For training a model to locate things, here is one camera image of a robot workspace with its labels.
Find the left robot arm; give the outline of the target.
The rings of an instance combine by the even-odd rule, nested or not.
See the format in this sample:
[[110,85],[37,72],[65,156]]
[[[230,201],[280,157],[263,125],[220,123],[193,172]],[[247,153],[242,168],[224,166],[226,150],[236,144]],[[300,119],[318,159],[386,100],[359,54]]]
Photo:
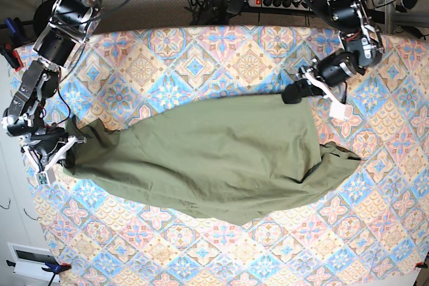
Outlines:
[[339,31],[342,48],[301,67],[296,81],[282,92],[282,100],[286,104],[297,104],[303,98],[321,96],[331,101],[330,117],[345,121],[353,109],[345,97],[337,98],[332,88],[345,85],[357,74],[364,75],[369,67],[380,62],[384,53],[380,29],[368,16],[363,0],[304,2],[325,23]]

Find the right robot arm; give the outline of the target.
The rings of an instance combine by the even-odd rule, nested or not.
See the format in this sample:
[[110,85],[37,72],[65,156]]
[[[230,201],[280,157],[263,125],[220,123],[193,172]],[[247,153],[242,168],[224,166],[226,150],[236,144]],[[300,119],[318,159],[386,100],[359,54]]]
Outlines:
[[77,57],[77,50],[84,48],[100,13],[101,0],[55,0],[34,44],[37,58],[23,73],[3,113],[2,127],[21,141],[21,151],[35,168],[38,185],[52,183],[53,167],[71,163],[70,149],[86,141],[69,135],[58,123],[46,124],[44,107],[49,98],[60,93],[60,73],[70,58]]

